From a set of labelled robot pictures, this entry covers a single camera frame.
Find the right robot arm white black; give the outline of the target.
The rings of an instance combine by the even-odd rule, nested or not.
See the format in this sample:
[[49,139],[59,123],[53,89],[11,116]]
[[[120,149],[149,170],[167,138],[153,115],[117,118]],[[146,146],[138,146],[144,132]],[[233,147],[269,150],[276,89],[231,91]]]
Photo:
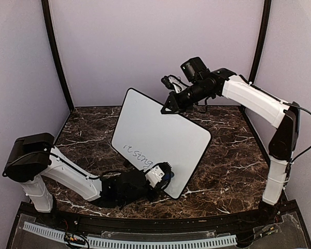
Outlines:
[[262,196],[264,203],[275,205],[290,177],[299,134],[299,105],[271,95],[229,69],[210,71],[199,57],[189,59],[180,68],[190,85],[174,75],[161,79],[170,90],[162,114],[183,113],[201,100],[222,96],[255,112],[276,129],[268,145],[270,170]]

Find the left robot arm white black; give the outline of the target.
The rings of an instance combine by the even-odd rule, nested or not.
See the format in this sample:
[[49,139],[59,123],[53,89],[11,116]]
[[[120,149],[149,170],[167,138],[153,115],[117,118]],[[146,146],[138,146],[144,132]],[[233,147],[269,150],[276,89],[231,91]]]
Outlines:
[[66,158],[54,146],[50,133],[39,133],[16,139],[2,176],[20,183],[35,209],[51,226],[59,226],[63,215],[55,207],[55,197],[43,177],[51,178],[101,208],[123,208],[147,197],[153,199],[172,180],[171,166],[158,163],[149,170],[128,172],[110,170],[93,175]]

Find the white whiteboard black frame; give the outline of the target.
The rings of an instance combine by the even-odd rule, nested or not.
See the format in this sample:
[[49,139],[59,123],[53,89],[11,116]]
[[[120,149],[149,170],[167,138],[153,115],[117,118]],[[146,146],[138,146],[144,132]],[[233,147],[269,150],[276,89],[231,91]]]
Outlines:
[[180,114],[129,88],[111,139],[112,147],[139,170],[168,162],[174,173],[165,193],[178,199],[211,141],[211,133]]

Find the blue whiteboard eraser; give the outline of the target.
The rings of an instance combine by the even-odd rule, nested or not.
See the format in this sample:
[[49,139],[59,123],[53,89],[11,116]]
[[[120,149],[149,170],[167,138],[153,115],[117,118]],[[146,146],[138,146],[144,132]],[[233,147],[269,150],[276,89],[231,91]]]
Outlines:
[[165,176],[164,176],[164,180],[167,181],[167,182],[170,182],[171,179],[172,179],[172,177],[174,177],[174,175],[175,175],[175,174],[174,174],[172,171],[167,172],[167,173],[165,174]]

